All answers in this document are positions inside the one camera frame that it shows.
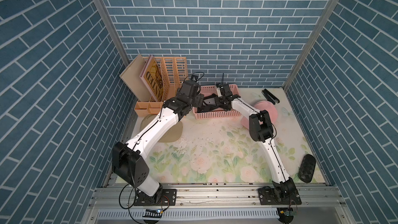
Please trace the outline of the black stapler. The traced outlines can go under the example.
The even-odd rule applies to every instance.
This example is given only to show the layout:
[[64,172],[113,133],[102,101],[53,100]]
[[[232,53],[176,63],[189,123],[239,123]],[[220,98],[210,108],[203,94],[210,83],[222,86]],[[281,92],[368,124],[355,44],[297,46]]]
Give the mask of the black stapler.
[[276,96],[274,96],[270,91],[268,91],[267,89],[263,89],[262,94],[272,104],[275,105],[275,104],[280,103],[280,100]]

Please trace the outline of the black round object on mat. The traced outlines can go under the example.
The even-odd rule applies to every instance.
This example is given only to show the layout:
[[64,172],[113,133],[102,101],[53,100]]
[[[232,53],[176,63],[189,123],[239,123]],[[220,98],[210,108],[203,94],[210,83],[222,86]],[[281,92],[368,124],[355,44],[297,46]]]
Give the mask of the black round object on mat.
[[298,170],[298,177],[304,183],[310,183],[313,179],[316,168],[316,159],[311,154],[303,157],[302,163]]

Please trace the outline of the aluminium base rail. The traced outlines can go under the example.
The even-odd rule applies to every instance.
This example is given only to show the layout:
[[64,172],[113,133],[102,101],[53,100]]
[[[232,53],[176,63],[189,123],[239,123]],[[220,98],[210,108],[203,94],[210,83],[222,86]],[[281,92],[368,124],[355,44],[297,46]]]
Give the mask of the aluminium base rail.
[[352,224],[354,219],[335,186],[299,184],[298,197],[287,205],[263,205],[261,184],[165,185],[175,189],[172,206],[127,205],[130,189],[121,184],[97,188],[83,217],[84,224],[277,224],[290,207],[294,224]]

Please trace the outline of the black baseball cap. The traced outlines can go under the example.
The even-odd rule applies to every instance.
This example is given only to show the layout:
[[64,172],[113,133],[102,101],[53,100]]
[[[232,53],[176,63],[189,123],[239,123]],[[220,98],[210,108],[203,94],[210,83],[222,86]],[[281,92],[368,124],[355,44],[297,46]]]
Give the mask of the black baseball cap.
[[208,112],[212,112],[214,110],[219,109],[216,105],[215,105],[215,98],[218,97],[216,94],[211,94],[209,96],[204,97],[203,102],[202,102],[202,106],[197,108],[197,112],[198,113],[208,113]]

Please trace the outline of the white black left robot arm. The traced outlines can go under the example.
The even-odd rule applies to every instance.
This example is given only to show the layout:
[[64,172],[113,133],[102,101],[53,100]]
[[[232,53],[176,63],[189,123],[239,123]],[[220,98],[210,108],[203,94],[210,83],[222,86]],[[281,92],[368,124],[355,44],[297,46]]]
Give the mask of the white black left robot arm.
[[198,79],[193,75],[190,80],[184,81],[176,96],[162,104],[160,112],[139,134],[113,147],[112,171],[133,189],[140,190],[150,204],[161,203],[163,186],[149,175],[145,159],[170,128],[188,115],[193,107],[202,104],[204,95],[201,94]]

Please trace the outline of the beige flat board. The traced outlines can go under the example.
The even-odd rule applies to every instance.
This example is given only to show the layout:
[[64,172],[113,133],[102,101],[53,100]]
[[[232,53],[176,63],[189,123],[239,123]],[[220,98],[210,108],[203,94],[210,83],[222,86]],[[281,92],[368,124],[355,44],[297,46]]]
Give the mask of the beige flat board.
[[137,55],[136,58],[121,73],[120,78],[139,101],[149,102],[151,94],[140,78],[140,74],[144,68],[144,65],[144,58],[141,55]]

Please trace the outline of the peach plastic desk organizer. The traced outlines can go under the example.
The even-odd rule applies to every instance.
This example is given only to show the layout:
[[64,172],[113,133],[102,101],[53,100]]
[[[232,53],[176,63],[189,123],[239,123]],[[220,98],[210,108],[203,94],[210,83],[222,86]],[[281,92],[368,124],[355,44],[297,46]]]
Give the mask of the peach plastic desk organizer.
[[146,117],[158,114],[162,103],[176,95],[186,76],[188,67],[185,57],[147,57],[140,79],[150,98],[136,103],[134,110],[137,115]]

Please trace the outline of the pink perforated plastic basket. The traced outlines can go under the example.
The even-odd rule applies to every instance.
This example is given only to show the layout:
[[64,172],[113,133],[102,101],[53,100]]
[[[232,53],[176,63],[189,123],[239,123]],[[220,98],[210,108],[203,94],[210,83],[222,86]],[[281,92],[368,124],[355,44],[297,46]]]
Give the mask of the pink perforated plastic basket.
[[[213,93],[217,94],[216,86],[202,86],[201,93],[205,96],[211,96]],[[199,112],[198,108],[193,108],[193,114],[196,119],[208,119],[208,118],[224,118],[224,117],[238,117],[241,116],[240,112],[237,110],[230,110],[228,112],[221,108],[212,110],[210,112]]]

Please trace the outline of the wanted poster book pink edge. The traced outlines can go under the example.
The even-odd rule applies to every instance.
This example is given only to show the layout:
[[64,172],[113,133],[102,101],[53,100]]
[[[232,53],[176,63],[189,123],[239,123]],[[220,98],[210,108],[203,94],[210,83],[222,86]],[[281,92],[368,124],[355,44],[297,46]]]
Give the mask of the wanted poster book pink edge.
[[161,101],[164,93],[161,68],[153,55],[150,55],[145,63],[140,74],[140,79],[147,87],[153,99],[157,102]]

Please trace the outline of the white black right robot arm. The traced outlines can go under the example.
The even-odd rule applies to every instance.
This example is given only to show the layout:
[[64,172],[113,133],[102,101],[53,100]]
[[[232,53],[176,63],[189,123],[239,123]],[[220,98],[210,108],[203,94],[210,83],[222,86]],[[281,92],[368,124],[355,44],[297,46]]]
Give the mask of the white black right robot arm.
[[260,143],[266,153],[274,186],[274,201],[278,204],[302,204],[295,183],[285,169],[276,149],[274,137],[276,130],[266,110],[259,110],[246,103],[239,95],[233,94],[228,84],[216,84],[218,108],[225,111],[235,110],[249,121],[250,137]]

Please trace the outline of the beige baseball cap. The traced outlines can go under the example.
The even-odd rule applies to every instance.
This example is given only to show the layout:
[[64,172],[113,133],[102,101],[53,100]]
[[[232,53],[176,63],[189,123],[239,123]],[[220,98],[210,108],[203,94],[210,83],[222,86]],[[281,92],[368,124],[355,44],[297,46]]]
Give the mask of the beige baseball cap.
[[[156,115],[147,115],[140,124],[140,131],[142,131],[148,124],[150,124]],[[178,122],[176,125],[172,126],[160,139],[159,143],[172,143],[178,141],[182,136],[183,124]]]

